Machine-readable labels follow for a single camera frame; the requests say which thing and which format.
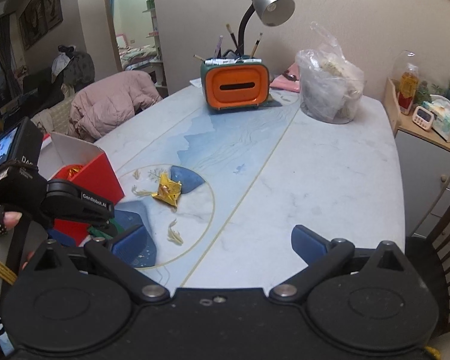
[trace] red box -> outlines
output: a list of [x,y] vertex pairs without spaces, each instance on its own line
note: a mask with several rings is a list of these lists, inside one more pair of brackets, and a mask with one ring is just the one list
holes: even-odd
[[[99,147],[59,133],[50,133],[42,144],[39,173],[50,179],[65,179],[70,165],[83,165],[70,181],[117,204],[124,196],[107,155]],[[54,228],[72,237],[77,245],[88,235],[86,223],[57,219]]]

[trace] clear plastic bag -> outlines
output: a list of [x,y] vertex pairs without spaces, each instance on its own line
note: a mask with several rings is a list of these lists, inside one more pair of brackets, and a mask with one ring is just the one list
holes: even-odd
[[300,68],[300,102],[309,116],[327,123],[348,123],[355,117],[365,87],[363,71],[348,62],[337,39],[312,22],[322,38],[318,50],[302,50],[295,57]]

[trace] pink jacket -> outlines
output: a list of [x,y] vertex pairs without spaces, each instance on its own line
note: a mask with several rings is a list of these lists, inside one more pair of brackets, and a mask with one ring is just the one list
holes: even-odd
[[94,142],[135,116],[139,108],[148,108],[161,99],[148,73],[132,70],[114,74],[75,95],[68,135]]

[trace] fingernail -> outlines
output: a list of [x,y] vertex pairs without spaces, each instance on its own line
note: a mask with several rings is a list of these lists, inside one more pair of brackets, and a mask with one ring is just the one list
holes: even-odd
[[20,218],[22,217],[22,213],[21,212],[15,212],[15,211],[9,211],[9,212],[5,212],[5,215],[3,217],[3,221],[4,222],[17,222],[20,220]]

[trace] display screen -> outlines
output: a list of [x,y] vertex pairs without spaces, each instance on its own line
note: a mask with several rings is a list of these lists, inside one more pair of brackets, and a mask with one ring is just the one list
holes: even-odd
[[14,128],[7,135],[0,140],[0,165],[3,164],[10,153],[10,147],[12,146],[13,139],[17,133],[18,127]]
[[416,110],[416,114],[420,116],[423,120],[430,122],[431,115],[428,112],[425,112],[423,109]]

